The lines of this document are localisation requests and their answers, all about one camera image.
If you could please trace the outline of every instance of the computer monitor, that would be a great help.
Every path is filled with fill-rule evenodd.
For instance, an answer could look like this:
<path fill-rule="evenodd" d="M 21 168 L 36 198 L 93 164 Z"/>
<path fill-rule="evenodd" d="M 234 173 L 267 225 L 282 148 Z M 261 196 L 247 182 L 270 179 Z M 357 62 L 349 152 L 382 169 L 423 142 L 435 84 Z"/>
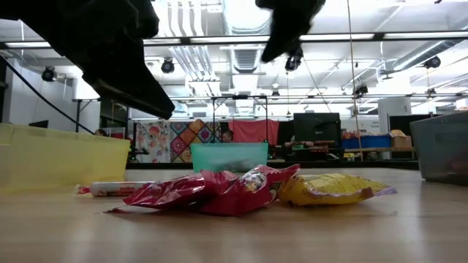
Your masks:
<path fill-rule="evenodd" d="M 341 121 L 339 113 L 295 113 L 295 141 L 341 142 Z"/>
<path fill-rule="evenodd" d="M 37 121 L 35 123 L 30 123 L 29 126 L 47 129 L 49 127 L 49 121 Z"/>

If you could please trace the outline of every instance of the cardboard box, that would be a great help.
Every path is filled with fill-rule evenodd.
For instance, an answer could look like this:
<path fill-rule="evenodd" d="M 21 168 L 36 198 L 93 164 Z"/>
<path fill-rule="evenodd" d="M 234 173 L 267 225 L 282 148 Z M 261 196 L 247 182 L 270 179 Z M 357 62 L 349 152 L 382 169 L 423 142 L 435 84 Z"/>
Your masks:
<path fill-rule="evenodd" d="M 411 136 L 392 137 L 392 147 L 411 148 L 412 147 Z"/>

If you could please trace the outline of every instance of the chip bag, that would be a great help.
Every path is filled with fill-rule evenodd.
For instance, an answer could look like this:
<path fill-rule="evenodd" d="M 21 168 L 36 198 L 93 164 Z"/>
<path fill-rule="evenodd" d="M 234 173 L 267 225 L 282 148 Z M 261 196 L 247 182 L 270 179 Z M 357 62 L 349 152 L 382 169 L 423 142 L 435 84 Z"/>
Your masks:
<path fill-rule="evenodd" d="M 297 164 L 286 169 L 259 165 L 204 204 L 200 211 L 219 216 L 242 216 L 263 207 L 276 200 L 276 193 L 299 168 Z"/>
<path fill-rule="evenodd" d="M 385 194 L 396 194 L 396 189 L 351 175 L 295 175 L 279 192 L 279 198 L 300 206 L 343 205 Z"/>
<path fill-rule="evenodd" d="M 231 172 L 201 171 L 162 183 L 152 183 L 124 199 L 127 205 L 168 209 L 183 207 L 223 193 L 238 179 Z"/>

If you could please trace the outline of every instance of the wrapper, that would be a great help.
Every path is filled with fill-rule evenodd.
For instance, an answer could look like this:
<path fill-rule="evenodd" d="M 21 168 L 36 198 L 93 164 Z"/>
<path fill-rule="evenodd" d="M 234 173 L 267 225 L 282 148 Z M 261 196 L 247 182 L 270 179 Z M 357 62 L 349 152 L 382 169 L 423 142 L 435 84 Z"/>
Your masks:
<path fill-rule="evenodd" d="M 279 198 L 300 206 L 343 205 L 386 194 L 396 194 L 396 189 L 351 175 L 295 175 L 279 192 Z"/>
<path fill-rule="evenodd" d="M 280 170 L 257 166 L 222 194 L 205 203 L 200 211 L 219 216 L 242 216 L 264 207 L 276 200 L 276 193 L 299 168 L 299 165 Z"/>
<path fill-rule="evenodd" d="M 105 182 L 92 183 L 90 186 L 77 186 L 76 194 L 92 194 L 93 197 L 128 197 L 139 188 L 154 182 Z"/>
<path fill-rule="evenodd" d="M 163 183 L 152 183 L 124 199 L 127 205 L 168 209 L 203 202 L 223 193 L 238 179 L 231 172 L 201 171 Z"/>

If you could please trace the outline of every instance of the red chip bag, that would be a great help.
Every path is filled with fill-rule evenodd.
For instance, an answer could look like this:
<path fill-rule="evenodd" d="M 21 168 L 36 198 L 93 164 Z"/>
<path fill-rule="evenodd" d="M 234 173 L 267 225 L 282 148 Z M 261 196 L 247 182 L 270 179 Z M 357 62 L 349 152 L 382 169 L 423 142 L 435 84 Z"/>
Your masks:
<path fill-rule="evenodd" d="M 242 216 L 276 200 L 276 192 L 299 170 L 298 164 L 274 169 L 259 165 L 237 179 L 224 193 L 200 211 L 220 216 Z"/>
<path fill-rule="evenodd" d="M 202 171 L 162 183 L 142 187 L 124 199 L 127 205 L 168 209 L 190 205 L 223 193 L 238 179 L 231 172 Z"/>

